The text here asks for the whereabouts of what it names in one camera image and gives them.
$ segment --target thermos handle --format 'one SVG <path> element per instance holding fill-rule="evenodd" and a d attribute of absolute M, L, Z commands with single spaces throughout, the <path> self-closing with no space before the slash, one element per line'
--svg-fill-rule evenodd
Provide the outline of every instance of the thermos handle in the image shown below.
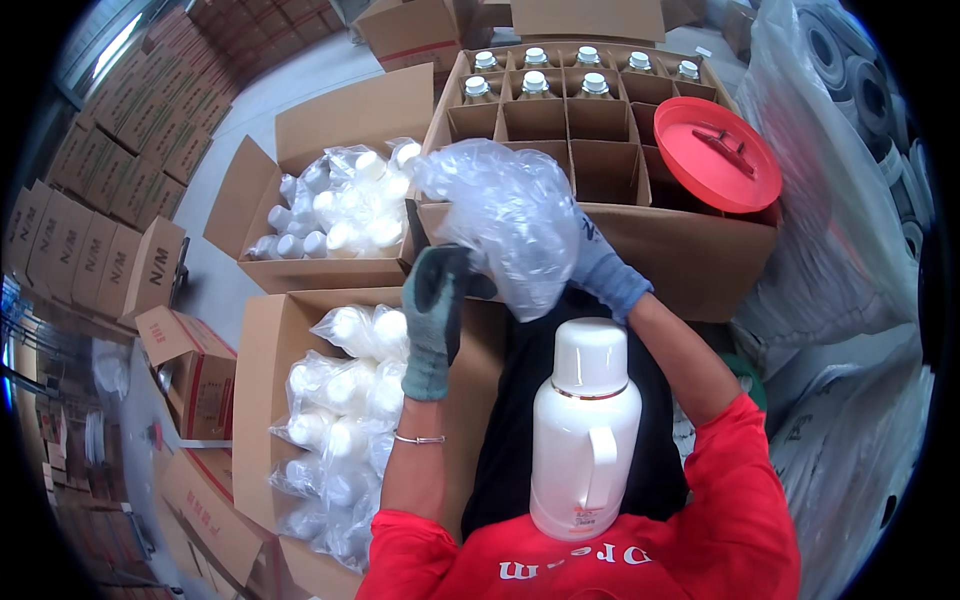
<path fill-rule="evenodd" d="M 589 436 L 593 468 L 590 470 L 590 483 L 583 507 L 585 511 L 596 511 L 606 508 L 610 500 L 616 471 L 616 439 L 609 427 L 594 427 L 589 430 Z"/>

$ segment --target green object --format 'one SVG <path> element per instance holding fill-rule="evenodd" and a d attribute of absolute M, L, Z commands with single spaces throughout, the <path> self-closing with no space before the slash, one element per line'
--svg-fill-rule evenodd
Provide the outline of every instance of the green object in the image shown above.
<path fill-rule="evenodd" d="M 403 284 L 410 358 L 400 385 L 415 400 L 446 397 L 449 367 L 460 350 L 468 255 L 469 250 L 455 244 L 424 248 Z"/>
<path fill-rule="evenodd" d="M 754 366 L 736 354 L 724 352 L 720 354 L 720 358 L 723 359 L 723 362 L 727 364 L 737 379 L 740 377 L 750 377 L 753 380 L 752 387 L 750 388 L 750 392 L 747 392 L 747 396 L 754 401 L 757 408 L 764 413 L 767 412 L 767 394 L 763 391 L 763 383 L 760 381 L 760 376 L 756 374 Z"/>

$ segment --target white thermos flask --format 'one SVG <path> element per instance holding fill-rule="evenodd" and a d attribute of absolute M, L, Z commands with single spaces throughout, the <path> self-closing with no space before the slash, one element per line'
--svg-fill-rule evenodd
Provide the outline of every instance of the white thermos flask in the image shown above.
<path fill-rule="evenodd" d="M 588 317 L 557 328 L 553 374 L 534 399 L 530 516 L 544 534 L 587 540 L 613 524 L 641 408 L 623 327 Z"/>

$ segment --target lid handle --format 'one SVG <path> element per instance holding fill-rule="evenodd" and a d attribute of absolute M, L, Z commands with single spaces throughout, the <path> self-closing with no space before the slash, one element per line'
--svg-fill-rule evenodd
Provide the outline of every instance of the lid handle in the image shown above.
<path fill-rule="evenodd" d="M 731 165 L 739 169 L 744 175 L 750 179 L 755 179 L 756 175 L 754 172 L 754 167 L 743 158 L 743 146 L 744 142 L 740 142 L 740 145 L 736 147 L 736 150 L 723 143 L 724 135 L 727 134 L 727 130 L 721 130 L 717 135 L 710 135 L 707 132 L 701 132 L 700 130 L 692 130 L 693 136 L 697 139 L 706 143 L 710 148 L 720 153 L 720 155 L 727 160 Z"/>
<path fill-rule="evenodd" d="M 585 511 L 598 511 L 606 508 L 610 500 L 610 490 L 616 471 L 616 439 L 609 427 L 593 427 L 588 434 L 590 451 L 593 454 L 593 468 L 590 470 L 587 497 L 581 505 Z"/>

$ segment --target silver bracelet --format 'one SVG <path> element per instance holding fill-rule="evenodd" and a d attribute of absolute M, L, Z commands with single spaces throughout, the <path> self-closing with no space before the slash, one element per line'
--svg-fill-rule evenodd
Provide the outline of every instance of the silver bracelet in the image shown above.
<path fill-rule="evenodd" d="M 440 436 L 439 438 L 404 438 L 396 434 L 394 429 L 394 439 L 400 442 L 406 442 L 408 444 L 442 444 L 446 442 L 446 436 Z"/>

